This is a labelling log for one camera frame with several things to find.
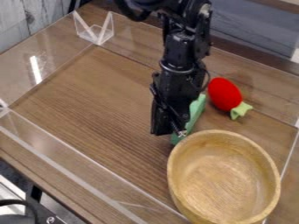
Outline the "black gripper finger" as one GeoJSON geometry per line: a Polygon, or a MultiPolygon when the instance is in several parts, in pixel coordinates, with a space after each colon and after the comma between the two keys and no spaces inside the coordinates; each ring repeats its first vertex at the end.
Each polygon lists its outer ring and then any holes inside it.
{"type": "Polygon", "coordinates": [[[151,133],[154,135],[163,136],[174,133],[171,115],[171,110],[158,100],[154,100],[151,112],[151,133]]]}
{"type": "Polygon", "coordinates": [[[186,129],[186,123],[191,120],[191,116],[185,113],[182,115],[178,115],[175,113],[171,113],[171,125],[174,133],[178,137],[186,137],[187,136],[187,129],[186,129]]]}

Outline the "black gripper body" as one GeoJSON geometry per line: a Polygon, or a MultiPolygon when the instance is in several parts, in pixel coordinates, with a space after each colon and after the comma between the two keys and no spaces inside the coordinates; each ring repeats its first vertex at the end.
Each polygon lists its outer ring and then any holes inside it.
{"type": "Polygon", "coordinates": [[[151,92],[157,105],[179,117],[190,116],[190,105],[205,90],[203,84],[207,67],[203,62],[195,62],[190,67],[173,66],[161,61],[161,73],[154,74],[151,92]]]}

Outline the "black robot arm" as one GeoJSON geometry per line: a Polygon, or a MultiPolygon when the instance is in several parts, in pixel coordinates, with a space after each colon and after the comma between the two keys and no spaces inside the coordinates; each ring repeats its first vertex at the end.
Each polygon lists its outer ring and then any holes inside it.
{"type": "Polygon", "coordinates": [[[211,75],[203,59],[211,55],[211,0],[115,0],[135,22],[153,13],[163,23],[162,70],[153,74],[151,133],[187,134],[191,104],[209,86],[211,75]]]}

